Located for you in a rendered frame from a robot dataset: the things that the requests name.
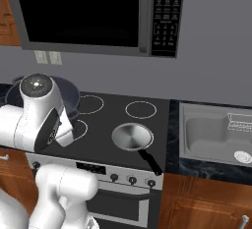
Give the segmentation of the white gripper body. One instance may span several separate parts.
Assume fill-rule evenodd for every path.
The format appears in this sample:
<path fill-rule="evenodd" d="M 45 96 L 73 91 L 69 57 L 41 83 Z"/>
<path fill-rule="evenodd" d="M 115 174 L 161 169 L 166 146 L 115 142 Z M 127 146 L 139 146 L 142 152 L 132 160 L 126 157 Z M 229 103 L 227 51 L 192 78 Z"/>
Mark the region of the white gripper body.
<path fill-rule="evenodd" d="M 55 139 L 62 147 L 68 146 L 74 141 L 73 126 L 69 121 L 66 109 L 63 109 L 60 116 L 60 125 Z"/>

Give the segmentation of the dark blue pot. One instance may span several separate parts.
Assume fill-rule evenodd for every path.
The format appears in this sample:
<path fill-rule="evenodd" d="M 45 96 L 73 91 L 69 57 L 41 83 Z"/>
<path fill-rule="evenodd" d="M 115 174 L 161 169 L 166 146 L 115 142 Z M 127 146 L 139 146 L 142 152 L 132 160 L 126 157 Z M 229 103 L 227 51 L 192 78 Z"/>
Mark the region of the dark blue pot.
<path fill-rule="evenodd" d="M 79 106 L 80 106 L 80 92 L 78 88 L 72 84 L 71 82 L 58 78 L 52 77 L 52 79 L 56 82 L 60 89 L 60 93 L 63 99 L 64 106 L 66 108 L 67 116 L 72 124 L 74 124 L 78 116 L 80 114 Z M 22 77 L 18 77 L 13 80 L 13 85 L 7 91 L 5 95 L 5 102 L 7 104 L 15 105 L 18 107 L 23 106 L 23 100 L 21 98 L 19 84 L 22 80 Z"/>

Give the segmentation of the grey steel sink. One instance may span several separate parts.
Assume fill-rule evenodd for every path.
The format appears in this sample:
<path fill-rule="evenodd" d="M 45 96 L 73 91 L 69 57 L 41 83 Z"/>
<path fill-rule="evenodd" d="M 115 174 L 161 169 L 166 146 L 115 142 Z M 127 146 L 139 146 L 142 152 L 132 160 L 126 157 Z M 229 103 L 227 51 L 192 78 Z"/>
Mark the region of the grey steel sink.
<path fill-rule="evenodd" d="M 252 133 L 230 131 L 228 113 L 252 115 L 252 109 L 180 103 L 179 156 L 252 168 L 234 158 L 238 150 L 252 155 Z"/>

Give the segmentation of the white sink drain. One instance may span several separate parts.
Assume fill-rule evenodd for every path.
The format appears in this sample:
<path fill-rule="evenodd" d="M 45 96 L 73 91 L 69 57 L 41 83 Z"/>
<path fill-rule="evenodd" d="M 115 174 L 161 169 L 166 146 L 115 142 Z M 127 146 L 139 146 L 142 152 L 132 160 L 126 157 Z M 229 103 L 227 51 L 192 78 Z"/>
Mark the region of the white sink drain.
<path fill-rule="evenodd" d="M 243 164 L 250 164 L 252 163 L 252 155 L 246 151 L 238 150 L 234 153 L 234 158 Z"/>

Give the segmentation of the black glass hob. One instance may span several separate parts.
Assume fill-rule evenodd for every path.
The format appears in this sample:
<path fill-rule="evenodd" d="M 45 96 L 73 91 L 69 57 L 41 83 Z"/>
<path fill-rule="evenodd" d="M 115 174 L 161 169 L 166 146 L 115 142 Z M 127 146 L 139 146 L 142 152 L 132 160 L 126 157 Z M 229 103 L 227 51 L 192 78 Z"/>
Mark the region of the black glass hob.
<path fill-rule="evenodd" d="M 117 126 L 138 123 L 154 134 L 154 142 L 147 152 L 155 158 L 161 170 L 165 168 L 167 99 L 83 91 L 79 111 L 74 126 L 75 140 L 66 147 L 52 143 L 40 152 L 41 155 L 150 171 L 152 168 L 137 151 L 122 150 L 111 138 Z"/>

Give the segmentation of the wooden base drawer front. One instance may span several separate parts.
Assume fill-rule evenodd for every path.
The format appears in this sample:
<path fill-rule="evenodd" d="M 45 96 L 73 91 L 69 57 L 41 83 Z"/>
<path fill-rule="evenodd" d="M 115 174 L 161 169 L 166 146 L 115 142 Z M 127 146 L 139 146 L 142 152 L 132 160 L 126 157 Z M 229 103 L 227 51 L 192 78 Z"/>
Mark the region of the wooden base drawer front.
<path fill-rule="evenodd" d="M 21 150 L 0 146 L 0 156 L 9 155 L 9 159 L 0 160 L 0 189 L 18 200 L 32 214 L 38 192 L 26 155 Z"/>

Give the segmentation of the silver oven control panel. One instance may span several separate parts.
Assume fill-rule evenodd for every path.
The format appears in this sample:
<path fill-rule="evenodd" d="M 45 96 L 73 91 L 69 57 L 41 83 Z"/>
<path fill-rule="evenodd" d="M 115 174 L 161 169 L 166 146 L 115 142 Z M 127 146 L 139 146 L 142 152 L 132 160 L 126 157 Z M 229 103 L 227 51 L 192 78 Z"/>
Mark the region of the silver oven control panel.
<path fill-rule="evenodd" d="M 91 163 L 87 161 L 80 161 L 74 159 L 67 159 L 55 156 L 41 155 L 35 153 L 26 153 L 27 160 L 31 169 L 33 169 L 32 163 L 38 161 L 41 165 L 48 163 L 62 164 L 69 167 L 75 167 L 82 170 L 87 170 L 92 173 L 95 173 L 98 179 L 102 182 L 112 183 L 110 179 L 111 174 L 117 174 L 118 180 L 112 184 L 119 184 L 124 186 L 133 186 L 144 189 L 154 189 L 161 190 L 163 183 L 163 175 L 156 176 L 151 171 L 131 169 L 119 166 L 111 166 L 106 164 L 97 164 Z M 137 178 L 137 183 L 135 185 L 131 185 L 128 181 L 129 177 L 133 176 Z M 155 180 L 156 185 L 153 188 L 150 188 L 147 184 L 148 180 Z"/>

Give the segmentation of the black oven door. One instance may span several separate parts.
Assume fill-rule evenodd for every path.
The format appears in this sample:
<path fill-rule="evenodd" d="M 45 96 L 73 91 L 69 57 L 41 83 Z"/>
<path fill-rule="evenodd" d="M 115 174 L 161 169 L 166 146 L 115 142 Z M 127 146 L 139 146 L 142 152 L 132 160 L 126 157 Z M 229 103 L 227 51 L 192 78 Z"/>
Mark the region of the black oven door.
<path fill-rule="evenodd" d="M 154 189 L 104 183 L 99 189 L 126 194 L 161 194 L 161 191 Z M 160 199 L 161 197 L 151 200 L 124 200 L 96 194 L 87 201 L 87 207 L 100 229 L 158 229 Z"/>

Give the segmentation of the grey microwave oven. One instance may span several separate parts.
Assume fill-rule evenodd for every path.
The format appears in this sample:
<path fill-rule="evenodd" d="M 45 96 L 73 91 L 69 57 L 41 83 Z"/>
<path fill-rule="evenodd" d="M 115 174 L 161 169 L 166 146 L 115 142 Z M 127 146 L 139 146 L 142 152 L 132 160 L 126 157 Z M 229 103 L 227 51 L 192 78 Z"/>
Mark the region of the grey microwave oven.
<path fill-rule="evenodd" d="M 139 49 L 139 0 L 9 0 L 25 50 L 177 56 L 183 0 L 149 0 L 147 52 Z"/>

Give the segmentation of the wooden base cupboard door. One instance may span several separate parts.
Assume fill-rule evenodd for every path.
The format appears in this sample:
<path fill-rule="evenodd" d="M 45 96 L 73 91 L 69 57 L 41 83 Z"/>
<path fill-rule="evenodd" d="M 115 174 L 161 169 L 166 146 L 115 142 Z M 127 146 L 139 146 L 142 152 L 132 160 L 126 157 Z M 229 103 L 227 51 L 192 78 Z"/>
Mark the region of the wooden base cupboard door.
<path fill-rule="evenodd" d="M 158 229 L 252 229 L 252 186 L 164 174 Z"/>

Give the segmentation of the white wall socket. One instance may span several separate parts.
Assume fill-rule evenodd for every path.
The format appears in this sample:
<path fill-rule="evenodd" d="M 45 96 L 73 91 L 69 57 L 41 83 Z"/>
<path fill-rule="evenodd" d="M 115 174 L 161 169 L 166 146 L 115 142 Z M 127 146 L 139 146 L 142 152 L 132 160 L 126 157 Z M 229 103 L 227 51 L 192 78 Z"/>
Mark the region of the white wall socket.
<path fill-rule="evenodd" d="M 38 64 L 47 64 L 48 63 L 45 51 L 36 50 L 34 52 L 34 55 L 35 55 L 36 62 Z"/>
<path fill-rule="evenodd" d="M 49 58 L 50 58 L 50 62 L 53 65 L 61 65 L 62 64 L 62 59 L 61 59 L 61 53 L 60 52 L 50 51 L 49 52 Z"/>

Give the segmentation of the wooden wall cupboard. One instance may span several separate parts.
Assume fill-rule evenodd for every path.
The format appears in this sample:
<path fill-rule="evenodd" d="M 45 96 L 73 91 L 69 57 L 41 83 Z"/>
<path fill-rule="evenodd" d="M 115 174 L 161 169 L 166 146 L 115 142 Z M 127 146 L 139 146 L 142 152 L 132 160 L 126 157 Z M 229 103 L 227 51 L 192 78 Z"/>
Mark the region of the wooden wall cupboard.
<path fill-rule="evenodd" d="M 21 45 L 9 0 L 0 0 L 0 45 Z"/>

